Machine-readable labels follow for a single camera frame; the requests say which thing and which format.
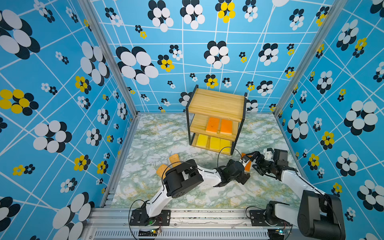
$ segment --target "green marble pattern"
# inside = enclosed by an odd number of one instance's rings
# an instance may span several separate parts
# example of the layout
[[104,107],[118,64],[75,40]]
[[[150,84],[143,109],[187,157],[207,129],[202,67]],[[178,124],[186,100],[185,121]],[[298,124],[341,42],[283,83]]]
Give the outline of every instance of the green marble pattern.
[[[288,150],[288,146],[272,114],[247,114],[236,149],[240,153],[262,152],[264,148]],[[178,153],[180,161],[194,159],[202,167],[217,167],[217,153],[188,144],[185,114],[142,114],[114,196],[112,207],[129,208],[136,199],[149,200],[161,186],[156,170],[169,165],[168,157]],[[290,166],[296,167],[288,151]],[[233,156],[220,155],[219,165],[225,165]],[[299,208],[300,200],[280,181],[260,176],[251,168],[251,177],[245,185],[232,181],[225,187],[200,184],[188,194],[173,199],[167,208],[265,208],[270,200],[288,203]]]

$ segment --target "sponge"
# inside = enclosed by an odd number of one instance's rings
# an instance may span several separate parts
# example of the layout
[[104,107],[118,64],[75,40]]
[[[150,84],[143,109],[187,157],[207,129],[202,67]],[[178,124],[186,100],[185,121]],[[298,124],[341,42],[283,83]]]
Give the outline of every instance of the sponge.
[[209,149],[220,151],[220,138],[211,137],[209,142]]
[[220,150],[223,149],[221,152],[222,153],[230,153],[231,152],[231,141],[226,140],[226,139],[220,139]]
[[163,176],[163,179],[166,177],[166,173],[164,172],[164,170],[170,170],[170,168],[168,167],[167,168],[167,165],[165,165],[165,164],[163,164],[163,165],[161,165],[158,169],[157,169],[157,171],[156,171],[156,173],[157,173],[157,175],[159,176],[159,177],[161,177],[161,176]]
[[222,119],[220,133],[232,134],[232,121]]
[[199,134],[199,137],[197,138],[196,147],[206,147],[208,142],[208,136]]
[[176,167],[177,165],[180,165],[181,163],[180,162],[180,159],[179,159],[179,155],[176,153],[176,154],[173,154],[172,156],[169,157],[169,161],[172,164],[173,167]]
[[220,119],[218,118],[209,118],[207,128],[205,129],[205,131],[217,133],[219,122],[220,122]]

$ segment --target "shelf tier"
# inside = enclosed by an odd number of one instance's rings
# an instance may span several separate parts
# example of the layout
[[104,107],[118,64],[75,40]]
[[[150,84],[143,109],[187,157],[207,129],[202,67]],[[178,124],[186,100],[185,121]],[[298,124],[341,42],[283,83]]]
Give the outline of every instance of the shelf tier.
[[[209,151],[213,151],[213,152],[220,152],[220,150],[214,150],[214,149],[210,149],[209,148],[209,143],[211,141],[211,136],[208,136],[208,141],[207,141],[207,145],[205,147],[199,147],[199,146],[196,146],[196,142],[197,142],[197,138],[198,138],[198,134],[195,135],[194,139],[193,139],[193,142],[192,142],[192,147],[198,147],[198,148],[201,148],[201,149],[205,149],[205,150],[209,150]],[[221,151],[220,154],[226,154],[226,155],[231,155],[230,153],[227,153],[227,152],[224,152],[224,151]]]
[[197,88],[187,107],[189,113],[241,122],[244,96]]
[[222,138],[226,140],[230,140],[234,142],[236,140],[236,135],[238,131],[238,123],[233,122],[232,123],[232,134],[223,134],[220,133],[220,128],[221,128],[221,119],[219,122],[219,128],[217,133],[213,132],[207,132],[205,129],[207,128],[209,117],[201,114],[195,114],[192,120],[192,124],[190,126],[190,131],[195,132],[195,133],[201,133],[204,135],[212,136],[212,137],[217,137],[217,138]]

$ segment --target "black metal frame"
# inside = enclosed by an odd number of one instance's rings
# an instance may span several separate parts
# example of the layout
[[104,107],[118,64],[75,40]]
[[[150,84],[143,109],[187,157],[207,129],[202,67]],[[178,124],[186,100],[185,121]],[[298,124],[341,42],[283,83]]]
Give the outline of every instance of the black metal frame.
[[[189,107],[189,104],[191,103],[192,101],[192,98],[196,92],[196,89],[199,88],[198,85],[195,86],[195,89],[193,90],[192,92],[192,96],[190,97],[188,103],[187,103],[187,106],[185,107],[185,112],[187,113],[187,127],[188,127],[188,139],[189,139],[189,145],[192,145],[192,142],[193,142],[193,139],[195,138],[195,135],[196,133],[193,133],[192,137],[191,137],[191,131],[190,131],[190,126],[191,126],[191,123],[189,121],[189,111],[188,111],[188,107]],[[243,107],[243,118],[239,124],[239,127],[238,127],[238,130],[237,130],[237,135],[236,135],[236,139],[234,142],[232,142],[232,147],[231,147],[231,155],[233,154],[233,152],[235,151],[235,146],[236,146],[236,143],[237,143],[237,139],[239,138],[239,135],[240,135],[240,131],[241,131],[241,128],[243,127],[243,123],[244,123],[244,120],[245,120],[245,112],[246,112],[246,104],[247,104],[247,93],[244,93],[244,107]]]

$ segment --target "blue patterned wallpaper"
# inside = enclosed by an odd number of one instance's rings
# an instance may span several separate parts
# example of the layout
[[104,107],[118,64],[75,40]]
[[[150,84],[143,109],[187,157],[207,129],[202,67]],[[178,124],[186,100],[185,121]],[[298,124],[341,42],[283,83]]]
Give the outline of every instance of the blue patterned wallpaper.
[[77,239],[132,116],[77,0],[0,3],[0,240]]
[[196,84],[274,111],[333,0],[92,0],[136,108],[182,112]]
[[310,182],[341,199],[347,239],[384,239],[382,4],[347,2],[278,115]]

